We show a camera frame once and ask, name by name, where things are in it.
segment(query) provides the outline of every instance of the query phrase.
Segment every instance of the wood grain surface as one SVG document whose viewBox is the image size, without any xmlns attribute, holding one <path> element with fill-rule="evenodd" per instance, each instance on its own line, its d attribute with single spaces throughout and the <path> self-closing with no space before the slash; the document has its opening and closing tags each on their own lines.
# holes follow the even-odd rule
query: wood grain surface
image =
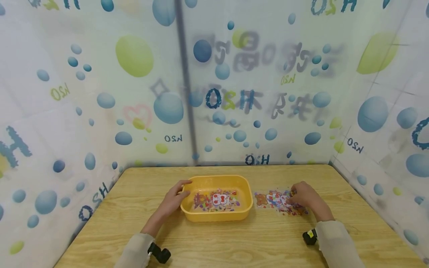
<svg viewBox="0 0 429 268">
<path fill-rule="evenodd" d="M 285 190 L 307 181 L 345 224 L 366 267 L 425 267 L 328 165 L 127 169 L 56 267 L 113 267 L 128 240 L 178 180 L 222 174 L 247 178 L 252 192 Z M 156 238 L 172 257 L 165 265 L 151 257 L 149 267 L 327 267 L 318 246 L 306 246 L 302 239 L 315 224 L 312 213 L 282 216 L 273 209 L 253 208 L 244 221 L 223 223 L 192 223 L 177 211 Z"/>
</svg>

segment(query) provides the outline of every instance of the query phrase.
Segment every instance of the sleeve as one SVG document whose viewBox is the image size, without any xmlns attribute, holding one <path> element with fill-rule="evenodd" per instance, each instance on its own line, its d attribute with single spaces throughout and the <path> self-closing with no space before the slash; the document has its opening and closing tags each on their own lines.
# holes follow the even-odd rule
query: sleeve
<svg viewBox="0 0 429 268">
<path fill-rule="evenodd" d="M 115 268 L 142 268 L 149 263 L 148 249 L 155 239 L 148 234 L 135 234 L 125 246 Z"/>
<path fill-rule="evenodd" d="M 338 221 L 318 222 L 316 233 L 319 250 L 329 268 L 365 267 L 344 224 Z"/>
</svg>

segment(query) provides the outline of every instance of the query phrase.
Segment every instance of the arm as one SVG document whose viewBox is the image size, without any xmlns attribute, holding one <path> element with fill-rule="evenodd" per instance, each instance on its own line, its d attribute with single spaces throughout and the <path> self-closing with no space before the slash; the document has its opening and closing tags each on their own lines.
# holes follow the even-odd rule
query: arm
<svg viewBox="0 0 429 268">
<path fill-rule="evenodd" d="M 148 265 L 148 249 L 150 245 L 155 240 L 167 218 L 178 209 L 183 199 L 190 194 L 189 191 L 181 192 L 183 184 L 190 183 L 191 181 L 179 181 L 168 191 L 164 200 L 149 218 L 140 233 L 133 235 L 125 246 L 122 255 L 115 264 L 115 268 L 141 268 Z"/>
</svg>

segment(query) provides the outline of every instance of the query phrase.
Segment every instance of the green bubble print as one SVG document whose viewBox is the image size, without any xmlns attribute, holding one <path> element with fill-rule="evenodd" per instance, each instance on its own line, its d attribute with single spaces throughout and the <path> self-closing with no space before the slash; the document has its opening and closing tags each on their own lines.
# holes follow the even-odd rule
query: green bubble print
<svg viewBox="0 0 429 268">
<path fill-rule="evenodd" d="M 141 38 L 127 35 L 116 43 L 116 57 L 119 65 L 134 77 L 148 75 L 154 67 L 151 48 Z"/>
</svg>

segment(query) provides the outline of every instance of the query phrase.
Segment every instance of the blue bubble print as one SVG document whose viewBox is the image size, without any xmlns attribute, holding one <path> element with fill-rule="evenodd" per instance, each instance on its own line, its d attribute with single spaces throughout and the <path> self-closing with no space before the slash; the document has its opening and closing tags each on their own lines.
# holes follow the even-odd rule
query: blue bubble print
<svg viewBox="0 0 429 268">
<path fill-rule="evenodd" d="M 81 71 L 77 71 L 76 78 L 79 79 L 80 81 L 85 80 L 85 74 Z"/>
<path fill-rule="evenodd" d="M 92 70 L 92 67 L 89 64 L 84 64 L 83 65 L 83 70 L 85 70 L 86 72 L 90 72 Z"/>
<path fill-rule="evenodd" d="M 36 211 L 42 215 L 51 213 L 57 205 L 57 193 L 52 190 L 41 192 L 34 202 Z"/>
<path fill-rule="evenodd" d="M 234 29 L 234 22 L 233 21 L 229 21 L 228 22 L 228 25 L 227 25 L 227 27 L 228 27 L 228 30 L 232 30 L 232 29 Z"/>
<path fill-rule="evenodd" d="M 70 46 L 70 48 L 71 48 L 72 52 L 76 55 L 79 55 L 82 53 L 82 48 L 77 44 L 72 44 Z"/>
<path fill-rule="evenodd" d="M 170 26 L 176 19 L 174 0 L 154 0 L 152 13 L 159 24 Z"/>
<path fill-rule="evenodd" d="M 133 138 L 128 132 L 121 131 L 116 134 L 115 141 L 119 145 L 129 145 L 133 141 Z"/>
<path fill-rule="evenodd" d="M 185 0 L 185 4 L 190 8 L 193 9 L 194 7 L 196 7 L 196 3 L 198 2 L 198 0 Z"/>
<path fill-rule="evenodd" d="M 329 52 L 331 52 L 331 45 L 330 44 L 324 45 L 322 51 L 323 53 L 328 54 Z"/>
<path fill-rule="evenodd" d="M 246 139 L 247 135 L 246 132 L 244 132 L 243 130 L 237 130 L 234 132 L 234 140 L 236 142 L 243 142 Z"/>
<path fill-rule="evenodd" d="M 289 14 L 289 17 L 287 18 L 287 22 L 289 22 L 290 25 L 295 23 L 296 15 L 295 13 Z"/>
<path fill-rule="evenodd" d="M 319 132 L 311 132 L 304 138 L 304 142 L 308 145 L 314 145 L 319 142 L 322 135 Z"/>
<path fill-rule="evenodd" d="M 24 190 L 19 189 L 16 190 L 13 194 L 12 194 L 12 200 L 16 203 L 21 203 L 22 201 L 24 201 L 26 196 L 26 193 Z"/>
<path fill-rule="evenodd" d="M 39 224 L 39 216 L 37 215 L 32 215 L 28 218 L 27 221 L 27 227 L 28 228 L 34 228 Z"/>
<path fill-rule="evenodd" d="M 183 118 L 183 103 L 175 94 L 163 93 L 155 100 L 154 111 L 164 123 L 176 124 Z"/>
<path fill-rule="evenodd" d="M 384 193 L 383 187 L 380 184 L 375 184 L 374 185 L 374 193 L 378 196 L 383 195 L 383 193 Z"/>
<path fill-rule="evenodd" d="M 276 137 L 277 137 L 277 129 L 275 128 L 270 128 L 265 132 L 265 139 L 267 141 L 272 141 Z"/>
<path fill-rule="evenodd" d="M 198 40 L 193 46 L 193 55 L 199 62 L 207 62 L 211 57 L 211 45 L 207 40 Z"/>
<path fill-rule="evenodd" d="M 405 165 L 412 175 L 421 178 L 429 177 L 429 156 L 425 154 L 410 155 Z"/>
<path fill-rule="evenodd" d="M 213 122 L 215 122 L 218 125 L 222 125 L 225 123 L 226 117 L 223 112 L 217 111 L 212 116 Z"/>
<path fill-rule="evenodd" d="M 417 110 L 413 107 L 405 108 L 399 112 L 396 121 L 403 129 L 409 129 L 417 120 Z"/>
<path fill-rule="evenodd" d="M 82 109 L 80 107 L 76 107 L 76 113 L 80 116 L 82 115 Z"/>
<path fill-rule="evenodd" d="M 60 200 L 60 206 L 62 207 L 62 208 L 65 208 L 66 206 L 68 206 L 70 204 L 70 198 L 68 198 L 68 197 L 63 197 L 63 198 L 61 198 L 61 200 Z"/>
<path fill-rule="evenodd" d="M 37 77 L 44 82 L 49 81 L 49 74 L 43 69 L 37 70 Z"/>
<path fill-rule="evenodd" d="M 64 170 L 65 167 L 66 167 L 66 164 L 64 163 L 63 160 L 57 160 L 57 161 L 54 162 L 54 166 L 52 167 L 52 169 L 56 173 L 60 173 L 61 171 Z"/>
<path fill-rule="evenodd" d="M 207 153 L 210 153 L 213 150 L 213 147 L 211 145 L 206 145 L 204 147 L 204 151 L 206 151 Z"/>
<path fill-rule="evenodd" d="M 321 61 L 322 61 L 322 56 L 320 55 L 314 56 L 313 59 L 311 60 L 313 64 L 319 64 Z"/>
<path fill-rule="evenodd" d="M 359 108 L 357 123 L 365 132 L 379 130 L 387 120 L 389 109 L 386 100 L 380 96 L 367 99 Z"/>
<path fill-rule="evenodd" d="M 323 108 L 331 103 L 331 95 L 327 92 L 319 92 L 313 97 L 313 104 L 317 108 Z"/>
<path fill-rule="evenodd" d="M 104 11 L 107 12 L 111 12 L 115 8 L 113 0 L 101 0 L 101 6 L 103 7 Z"/>
<path fill-rule="evenodd" d="M 85 156 L 85 167 L 88 170 L 93 170 L 95 168 L 95 156 L 92 153 L 87 153 Z"/>
<path fill-rule="evenodd" d="M 81 181 L 76 185 L 76 191 L 80 192 L 85 188 L 85 182 Z"/>
<path fill-rule="evenodd" d="M 359 182 L 360 185 L 366 185 L 366 177 L 363 175 L 357 176 L 357 181 Z"/>
<path fill-rule="evenodd" d="M 115 106 L 115 98 L 109 93 L 102 92 L 97 96 L 97 103 L 101 108 L 110 109 Z"/>
<path fill-rule="evenodd" d="M 230 76 L 230 67 L 226 63 L 222 63 L 216 66 L 214 73 L 220 80 L 225 80 Z"/>
<path fill-rule="evenodd" d="M 75 57 L 69 57 L 67 62 L 71 67 L 76 67 L 78 65 L 78 60 Z"/>
</svg>

